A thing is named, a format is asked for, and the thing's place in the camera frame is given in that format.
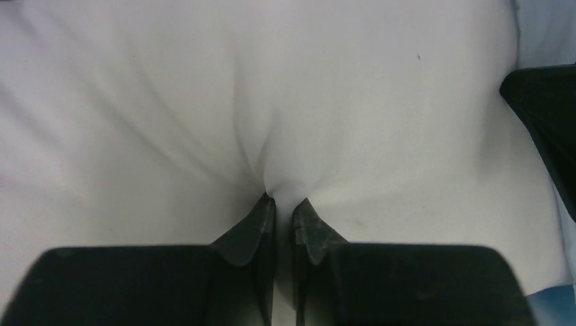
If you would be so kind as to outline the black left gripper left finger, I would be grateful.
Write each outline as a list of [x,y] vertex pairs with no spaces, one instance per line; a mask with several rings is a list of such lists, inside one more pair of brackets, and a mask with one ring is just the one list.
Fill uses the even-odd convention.
[[211,244],[62,247],[43,253],[2,325],[270,325],[273,199]]

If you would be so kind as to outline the light blue pillowcase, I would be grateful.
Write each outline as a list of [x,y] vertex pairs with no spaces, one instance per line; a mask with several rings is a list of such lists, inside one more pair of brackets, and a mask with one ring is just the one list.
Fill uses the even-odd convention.
[[[575,62],[574,1],[513,1],[518,28],[518,67]],[[575,281],[528,296],[540,325],[575,324]]]

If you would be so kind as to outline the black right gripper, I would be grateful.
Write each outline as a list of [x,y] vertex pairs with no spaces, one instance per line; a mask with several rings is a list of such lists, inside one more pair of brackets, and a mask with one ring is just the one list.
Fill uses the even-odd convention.
[[517,69],[499,93],[528,130],[575,220],[575,64]]

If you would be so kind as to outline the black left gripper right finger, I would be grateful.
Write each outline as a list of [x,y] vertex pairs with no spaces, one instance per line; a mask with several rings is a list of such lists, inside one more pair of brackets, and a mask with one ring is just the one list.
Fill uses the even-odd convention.
[[308,200],[292,214],[298,325],[535,325],[488,247],[349,242]]

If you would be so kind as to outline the white pillow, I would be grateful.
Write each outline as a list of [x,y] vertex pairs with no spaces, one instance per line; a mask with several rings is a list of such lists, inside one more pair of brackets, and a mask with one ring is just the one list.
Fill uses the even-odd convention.
[[350,240],[485,245],[527,295],[574,226],[499,94],[513,1],[1,3],[1,305],[50,247],[209,242],[308,198]]

